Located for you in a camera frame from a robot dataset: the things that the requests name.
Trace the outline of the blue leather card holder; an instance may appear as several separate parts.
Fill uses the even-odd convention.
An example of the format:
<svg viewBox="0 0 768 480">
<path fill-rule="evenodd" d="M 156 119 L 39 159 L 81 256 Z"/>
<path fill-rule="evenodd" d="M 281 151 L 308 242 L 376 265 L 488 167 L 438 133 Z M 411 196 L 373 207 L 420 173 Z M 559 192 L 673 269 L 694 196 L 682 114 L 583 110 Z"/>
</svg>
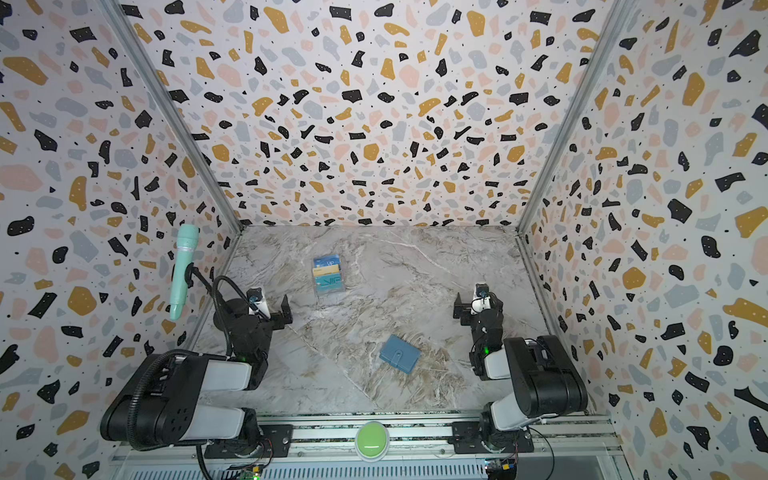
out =
<svg viewBox="0 0 768 480">
<path fill-rule="evenodd" d="M 415 346 L 396 335 L 391 335 L 382 346 L 379 358 L 393 368 L 410 375 L 418 360 L 421 351 Z"/>
</svg>

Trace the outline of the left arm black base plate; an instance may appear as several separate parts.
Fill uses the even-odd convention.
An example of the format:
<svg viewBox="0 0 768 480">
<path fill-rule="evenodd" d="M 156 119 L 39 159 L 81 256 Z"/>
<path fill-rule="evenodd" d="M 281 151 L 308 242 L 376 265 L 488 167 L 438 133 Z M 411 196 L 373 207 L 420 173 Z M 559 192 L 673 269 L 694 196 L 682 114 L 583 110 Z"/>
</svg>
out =
<svg viewBox="0 0 768 480">
<path fill-rule="evenodd" d="M 267 424 L 244 428 L 233 439 L 214 440 L 205 447 L 205 460 L 240 460 L 255 462 L 285 458 L 292 443 L 291 424 Z"/>
</svg>

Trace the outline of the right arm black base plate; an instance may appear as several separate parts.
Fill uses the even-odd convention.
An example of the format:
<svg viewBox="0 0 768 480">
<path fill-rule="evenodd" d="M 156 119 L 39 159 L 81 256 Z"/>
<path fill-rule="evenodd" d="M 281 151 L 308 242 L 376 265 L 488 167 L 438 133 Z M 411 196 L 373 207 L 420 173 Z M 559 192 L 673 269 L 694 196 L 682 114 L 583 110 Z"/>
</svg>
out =
<svg viewBox="0 0 768 480">
<path fill-rule="evenodd" d="M 534 444 L 524 430 L 499 431 L 480 421 L 451 424 L 448 443 L 456 454 L 532 453 Z"/>
</svg>

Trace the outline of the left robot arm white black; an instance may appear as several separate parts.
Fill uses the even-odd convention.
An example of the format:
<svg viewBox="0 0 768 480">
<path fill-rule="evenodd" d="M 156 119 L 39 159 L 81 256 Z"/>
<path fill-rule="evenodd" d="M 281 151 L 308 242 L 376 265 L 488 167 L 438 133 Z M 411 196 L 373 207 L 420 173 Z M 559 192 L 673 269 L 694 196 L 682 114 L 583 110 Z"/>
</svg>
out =
<svg viewBox="0 0 768 480">
<path fill-rule="evenodd" d="M 219 326 L 231 350 L 222 355 L 174 349 L 149 355 L 104 413 L 103 439 L 136 451 L 200 446 L 210 458 L 248 458 L 267 452 L 271 438 L 254 409 L 205 405 L 211 392 L 253 391 L 269 365 L 272 335 L 293 321 L 289 301 L 270 311 L 259 289 L 225 304 Z"/>
</svg>

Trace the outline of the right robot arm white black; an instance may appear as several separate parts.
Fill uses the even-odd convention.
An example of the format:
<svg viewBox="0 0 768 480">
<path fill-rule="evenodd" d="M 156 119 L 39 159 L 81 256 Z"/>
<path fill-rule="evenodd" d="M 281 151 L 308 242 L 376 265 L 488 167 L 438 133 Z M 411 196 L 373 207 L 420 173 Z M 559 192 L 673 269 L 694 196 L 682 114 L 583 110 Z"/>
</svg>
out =
<svg viewBox="0 0 768 480">
<path fill-rule="evenodd" d="M 487 403 L 476 421 L 451 425 L 457 453 L 511 453 L 519 445 L 528 451 L 524 436 L 531 425 L 587 409 L 585 383 L 560 340 L 554 335 L 505 338 L 503 302 L 486 284 L 476 286 L 469 302 L 457 296 L 453 317 L 470 328 L 473 373 L 512 386 L 504 398 Z"/>
</svg>

